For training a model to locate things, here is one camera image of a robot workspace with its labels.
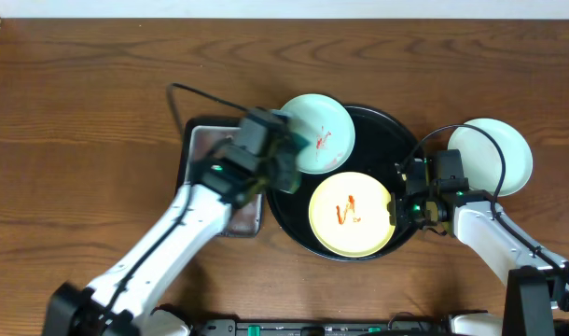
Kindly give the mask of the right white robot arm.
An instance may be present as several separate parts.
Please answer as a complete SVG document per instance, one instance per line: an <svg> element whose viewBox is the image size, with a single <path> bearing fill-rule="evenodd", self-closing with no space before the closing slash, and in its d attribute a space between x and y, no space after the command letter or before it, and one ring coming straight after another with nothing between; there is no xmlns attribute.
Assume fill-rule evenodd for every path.
<svg viewBox="0 0 569 336"><path fill-rule="evenodd" d="M463 159L458 151L396 166L403 189L389 206L403 231L432 229L471 248L506 287L502 317L450 316L436 335L569 335L569 261L521 229L499 204L510 173L503 160Z"/></svg>

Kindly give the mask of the green and yellow scrub sponge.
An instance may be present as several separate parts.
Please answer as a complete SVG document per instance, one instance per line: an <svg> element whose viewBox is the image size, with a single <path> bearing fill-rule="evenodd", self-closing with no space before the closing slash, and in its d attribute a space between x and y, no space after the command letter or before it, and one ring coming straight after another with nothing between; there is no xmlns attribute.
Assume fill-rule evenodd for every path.
<svg viewBox="0 0 569 336"><path fill-rule="evenodd" d="M297 156L297 163L298 163L299 154L301 153L302 150L304 150L310 144L310 141L306 137L304 137L302 134L300 134L299 132L294 130L295 126L299 126L300 129L303 129L303 127L301 126L301 120L294 117L290 112L285 112L283 110L276 110L276 109L272 109L272 111L274 114L285 117L287 131L284 134L293 135L295 138L295 142L296 142L296 144L298 146L298 150L299 150L299 153Z"/></svg>

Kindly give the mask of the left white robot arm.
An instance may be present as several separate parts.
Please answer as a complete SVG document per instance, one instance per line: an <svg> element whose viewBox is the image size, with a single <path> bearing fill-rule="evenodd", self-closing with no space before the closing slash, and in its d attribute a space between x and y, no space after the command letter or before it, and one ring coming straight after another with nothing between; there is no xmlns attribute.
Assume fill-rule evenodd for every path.
<svg viewBox="0 0 569 336"><path fill-rule="evenodd" d="M189 180L159 221L112 268L85 288L69 283L52 295L45 335L143 335L165 327L154 309L193 257L263 189L298 188L297 134L240 130L190 165Z"/></svg>

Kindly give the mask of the pale green cleaned plate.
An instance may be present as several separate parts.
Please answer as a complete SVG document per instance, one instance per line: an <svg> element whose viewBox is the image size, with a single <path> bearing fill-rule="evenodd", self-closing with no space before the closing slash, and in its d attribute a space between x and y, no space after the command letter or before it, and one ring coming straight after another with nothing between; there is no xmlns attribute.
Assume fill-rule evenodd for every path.
<svg viewBox="0 0 569 336"><path fill-rule="evenodd" d="M533 154L524 137L498 119L471 119L466 124L489 134L503 152L506 173L498 196L508 196L522 189L533 172ZM460 151L465 177L471 189L494 193L502 163L496 147L485 135L470 128L457 128L451 135L448 149Z"/></svg>

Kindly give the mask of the yellow plate with ketchup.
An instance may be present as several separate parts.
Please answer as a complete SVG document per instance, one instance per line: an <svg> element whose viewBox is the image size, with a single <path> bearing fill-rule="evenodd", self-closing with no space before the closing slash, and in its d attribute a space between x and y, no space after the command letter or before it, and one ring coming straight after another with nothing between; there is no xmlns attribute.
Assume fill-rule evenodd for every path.
<svg viewBox="0 0 569 336"><path fill-rule="evenodd" d="M391 201L392 194L374 177L338 173L315 189L308 219L314 236L327 250L363 258L385 247L395 233L388 210Z"/></svg>

